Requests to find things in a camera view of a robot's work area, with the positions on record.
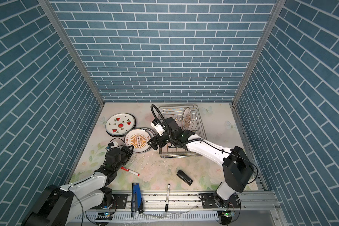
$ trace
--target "wall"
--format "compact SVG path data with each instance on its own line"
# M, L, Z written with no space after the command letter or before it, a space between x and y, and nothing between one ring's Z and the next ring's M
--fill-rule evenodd
M98 110L37 1L0 1L0 225L65 183Z
M276 0L51 1L107 102L230 102Z
M339 1L286 1L238 110L288 223L339 225Z

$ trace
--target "rack wire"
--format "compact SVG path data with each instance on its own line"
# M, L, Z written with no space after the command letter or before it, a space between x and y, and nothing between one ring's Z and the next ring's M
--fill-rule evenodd
M191 110L191 123L189 130L195 132L200 137L206 138L205 129L203 128L201 116L199 114L199 107L195 104L193 105L165 105L160 106L158 109L162 113L165 118L172 117L176 120L177 124L181 126L182 123L182 115L184 110L189 107ZM183 148L169 148L170 144L167 144L163 148L158 149L158 154L161 158L184 158L184 157L192 157L192 156L200 156L192 151L186 151Z

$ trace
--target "metal corner post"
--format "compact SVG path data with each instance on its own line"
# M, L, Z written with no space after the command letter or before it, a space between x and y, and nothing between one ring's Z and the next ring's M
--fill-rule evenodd
M84 79L86 80L89 88L92 90L95 98L98 100L101 107L104 106L104 100L100 95L98 89L95 87L93 80L91 79L86 67L84 66L82 60L80 59L77 51L75 50L71 40L69 39L63 25L61 24L58 16L56 15L54 8L50 4L49 0L38 0L41 8L48 17L50 23L53 25L55 31L59 35L61 41L63 42L65 48L68 50L69 54L72 56L74 63L77 65L78 69L82 73Z
M277 0L272 11L271 11L271 15L269 17L269 20L266 23L266 26L262 32L262 36L259 40L259 43L256 46L256 49L253 53L253 56L251 58L251 61L245 71L244 77L242 78L241 82L240 82L240 86L237 90L237 93L235 94L234 100L232 101L232 105L236 106L237 102L240 99L240 96L242 94L242 92L244 91L244 88L246 86L247 81L249 80L251 73L256 65L257 60L260 57L260 54L262 52L262 49L264 48L267 39L270 36L270 33L275 25L276 20L279 17L279 14L281 12L282 7L284 6L286 0Z

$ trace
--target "plate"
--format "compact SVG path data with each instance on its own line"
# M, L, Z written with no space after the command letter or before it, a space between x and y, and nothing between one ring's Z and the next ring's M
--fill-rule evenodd
M190 124L191 124L191 110L189 107L186 107L182 115L182 126L181 126L182 130L185 131L186 129L189 129Z
M123 137L128 131L136 126L136 119L133 115L119 113L113 115L105 124L105 130L112 137Z
M133 152L143 152L150 147L147 144L150 139L151 135L144 129L132 129L126 134L124 142L126 146L134 146Z

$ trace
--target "red marker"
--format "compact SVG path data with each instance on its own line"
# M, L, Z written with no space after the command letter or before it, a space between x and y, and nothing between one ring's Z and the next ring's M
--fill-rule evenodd
M130 170L130 169L124 167L124 166L122 166L121 169L123 169L123 170L125 170L125 171L127 171L127 172L130 172L131 174L137 175L137 176L140 175L140 174L137 173L136 171Z

